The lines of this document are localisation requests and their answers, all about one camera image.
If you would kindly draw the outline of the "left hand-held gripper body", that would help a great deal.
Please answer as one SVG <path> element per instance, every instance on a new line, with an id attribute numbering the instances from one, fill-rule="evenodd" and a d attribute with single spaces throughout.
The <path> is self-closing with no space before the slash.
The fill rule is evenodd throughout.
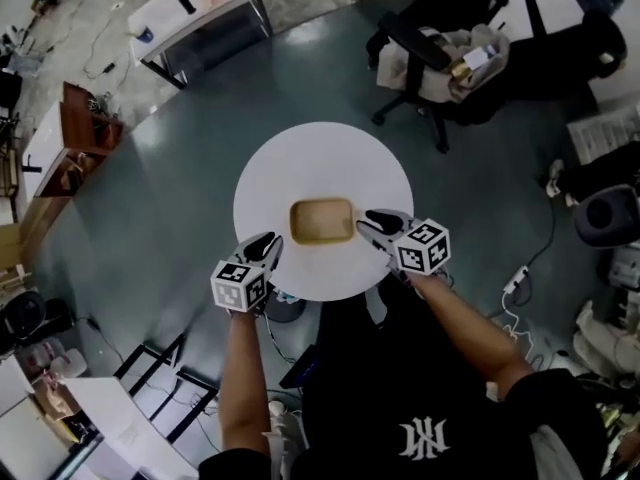
<path id="1" fill-rule="evenodd" d="M 250 260 L 234 253 L 218 262 L 211 277 L 214 302 L 229 313 L 260 314 L 270 294 L 269 281 L 275 259 Z"/>

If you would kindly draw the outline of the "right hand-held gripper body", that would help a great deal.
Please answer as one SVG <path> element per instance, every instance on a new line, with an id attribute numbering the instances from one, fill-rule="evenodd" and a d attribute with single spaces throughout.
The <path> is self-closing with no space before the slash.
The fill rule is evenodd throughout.
<path id="1" fill-rule="evenodd" d="M 393 243 L 398 269 L 433 274 L 451 257 L 449 230 L 432 219 L 415 224 Z"/>

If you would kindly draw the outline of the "black wire waste bin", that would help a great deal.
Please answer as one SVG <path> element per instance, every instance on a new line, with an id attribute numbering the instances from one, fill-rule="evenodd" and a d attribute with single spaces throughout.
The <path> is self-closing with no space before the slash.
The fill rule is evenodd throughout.
<path id="1" fill-rule="evenodd" d="M 279 302 L 276 299 L 276 292 L 274 292 L 268 298 L 264 314 L 272 322 L 290 323 L 297 320 L 303 314 L 305 308 L 305 300 L 299 298 L 299 301 L 293 304 Z"/>

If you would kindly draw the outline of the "person's left forearm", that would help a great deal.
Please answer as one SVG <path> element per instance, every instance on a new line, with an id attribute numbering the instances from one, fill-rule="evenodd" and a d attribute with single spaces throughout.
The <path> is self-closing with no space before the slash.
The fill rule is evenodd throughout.
<path id="1" fill-rule="evenodd" d="M 225 451 L 248 449 L 269 456 L 265 434 L 271 422 L 255 320 L 250 313 L 232 313 L 218 418 Z"/>

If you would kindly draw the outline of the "round white table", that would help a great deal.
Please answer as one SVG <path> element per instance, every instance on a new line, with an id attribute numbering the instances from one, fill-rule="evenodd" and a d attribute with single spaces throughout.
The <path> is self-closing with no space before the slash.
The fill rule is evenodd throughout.
<path id="1" fill-rule="evenodd" d="M 284 249 L 271 277 L 289 295 L 310 301 L 358 295 L 388 273 L 388 256 L 360 235 L 341 244 L 294 242 L 289 212 L 300 200 L 344 198 L 357 216 L 371 209 L 414 212 L 409 180 L 392 152 L 372 135 L 342 123 L 312 122 L 275 135 L 246 164 L 236 187 L 238 240 L 272 231 Z"/>

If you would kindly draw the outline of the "white power strip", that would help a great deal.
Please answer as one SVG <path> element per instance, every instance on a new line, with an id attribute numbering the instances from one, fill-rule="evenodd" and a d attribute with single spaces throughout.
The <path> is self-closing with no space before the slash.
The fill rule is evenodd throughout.
<path id="1" fill-rule="evenodd" d="M 528 272 L 529 269 L 526 265 L 519 267 L 515 274 L 504 286 L 503 292 L 507 295 L 513 294 L 514 291 L 526 280 L 526 278 L 528 277 Z"/>

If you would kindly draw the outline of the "black blue device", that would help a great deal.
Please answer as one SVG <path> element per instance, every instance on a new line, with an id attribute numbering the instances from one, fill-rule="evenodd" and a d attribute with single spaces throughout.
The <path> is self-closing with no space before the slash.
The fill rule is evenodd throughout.
<path id="1" fill-rule="evenodd" d="M 303 388 L 305 383 L 317 369 L 320 351 L 318 345 L 310 345 L 305 352 L 294 361 L 289 371 L 279 382 L 283 389 Z"/>

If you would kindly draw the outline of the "person's black t-shirt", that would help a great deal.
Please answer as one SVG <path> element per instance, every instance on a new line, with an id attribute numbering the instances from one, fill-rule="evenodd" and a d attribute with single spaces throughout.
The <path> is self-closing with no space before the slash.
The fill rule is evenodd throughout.
<path id="1" fill-rule="evenodd" d="M 456 349 L 411 281 L 323 305 L 302 388 L 307 448 L 291 480 L 600 480 L 600 412 L 568 370 L 534 370 L 504 400 Z"/>

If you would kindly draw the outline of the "white desk with black legs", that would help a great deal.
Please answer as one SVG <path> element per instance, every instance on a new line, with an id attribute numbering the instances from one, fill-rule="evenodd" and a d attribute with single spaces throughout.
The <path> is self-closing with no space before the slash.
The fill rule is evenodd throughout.
<path id="1" fill-rule="evenodd" d="M 197 470 L 175 449 L 184 432 L 206 413 L 219 389 L 178 367 L 186 336 L 179 335 L 164 351 L 140 344 L 111 377 L 79 377 L 66 382 L 72 397 L 91 423 L 87 437 L 72 447 L 69 457 L 49 480 L 71 480 L 101 444 L 108 445 L 134 469 L 131 480 L 197 480 Z M 142 388 L 163 366 L 176 378 L 174 389 L 166 394 L 156 410 L 146 416 L 134 401 Z M 190 411 L 169 432 L 162 435 L 153 420 L 175 400 L 180 386 L 187 383 L 203 394 Z"/>

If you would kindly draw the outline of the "pack of clear bottles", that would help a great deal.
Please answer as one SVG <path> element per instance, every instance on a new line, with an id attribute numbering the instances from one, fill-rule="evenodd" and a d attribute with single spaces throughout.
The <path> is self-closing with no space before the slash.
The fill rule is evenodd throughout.
<path id="1" fill-rule="evenodd" d="M 87 371 L 82 353 L 75 348 L 66 349 L 57 338 L 20 350 L 17 359 L 30 385 L 41 379 L 65 384 Z"/>

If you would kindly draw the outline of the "black backpack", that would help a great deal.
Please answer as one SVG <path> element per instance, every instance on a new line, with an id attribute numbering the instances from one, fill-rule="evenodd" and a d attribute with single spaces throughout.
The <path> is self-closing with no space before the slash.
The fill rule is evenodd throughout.
<path id="1" fill-rule="evenodd" d="M 0 357 L 71 329 L 75 317 L 61 299 L 25 291 L 0 308 Z"/>

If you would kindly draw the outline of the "white drawer cabinet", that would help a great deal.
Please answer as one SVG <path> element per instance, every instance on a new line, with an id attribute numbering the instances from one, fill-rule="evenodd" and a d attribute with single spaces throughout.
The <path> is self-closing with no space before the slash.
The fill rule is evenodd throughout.
<path id="1" fill-rule="evenodd" d="M 581 165 L 632 141 L 640 141 L 640 106 L 592 116 L 567 125 Z"/>

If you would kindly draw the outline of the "wooden desk with white top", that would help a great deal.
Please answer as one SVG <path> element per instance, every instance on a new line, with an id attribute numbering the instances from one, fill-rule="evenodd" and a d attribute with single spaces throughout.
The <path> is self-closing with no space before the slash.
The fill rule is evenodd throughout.
<path id="1" fill-rule="evenodd" d="M 119 145 L 124 124 L 90 108 L 90 93 L 65 82 L 22 155 L 24 194 L 72 197 Z"/>

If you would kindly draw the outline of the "small brown cardboard box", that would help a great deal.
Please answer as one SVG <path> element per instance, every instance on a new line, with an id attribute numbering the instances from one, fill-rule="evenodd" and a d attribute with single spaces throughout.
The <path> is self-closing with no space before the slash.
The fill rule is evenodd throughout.
<path id="1" fill-rule="evenodd" d="M 44 414 L 47 425 L 62 439 L 78 442 L 77 436 L 64 422 L 65 418 L 73 417 L 81 411 L 81 407 L 64 384 L 53 386 L 44 377 L 33 385 L 33 397 Z"/>

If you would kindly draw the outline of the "white table with shelf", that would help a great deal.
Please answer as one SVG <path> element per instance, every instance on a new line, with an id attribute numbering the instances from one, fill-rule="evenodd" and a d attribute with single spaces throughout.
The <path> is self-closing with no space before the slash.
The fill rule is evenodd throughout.
<path id="1" fill-rule="evenodd" d="M 248 6 L 257 18 L 261 34 L 273 36 L 273 28 L 263 0 L 226 0 L 212 6 L 209 0 L 190 0 L 196 12 L 188 15 L 177 0 L 149 0 L 128 18 L 129 45 L 133 62 L 143 65 L 175 88 L 187 85 L 185 77 L 179 77 L 170 67 L 167 52 L 209 23 L 231 12 Z M 147 26 L 154 34 L 149 44 L 138 41 L 136 32 Z"/>

